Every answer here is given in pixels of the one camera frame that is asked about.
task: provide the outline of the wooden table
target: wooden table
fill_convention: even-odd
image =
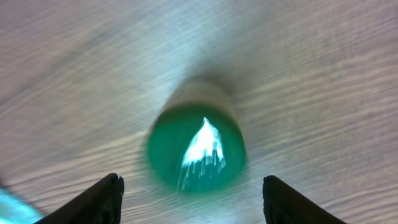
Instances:
[[[181,82],[230,92],[246,181],[196,200],[142,145]],[[0,2],[0,177],[49,213],[110,172],[122,223],[265,223],[274,174],[349,223],[398,222],[398,2]]]

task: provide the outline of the bottle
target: bottle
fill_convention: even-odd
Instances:
[[[148,137],[150,166],[177,192],[222,189],[246,164],[243,137],[227,94],[209,81],[182,85]]]

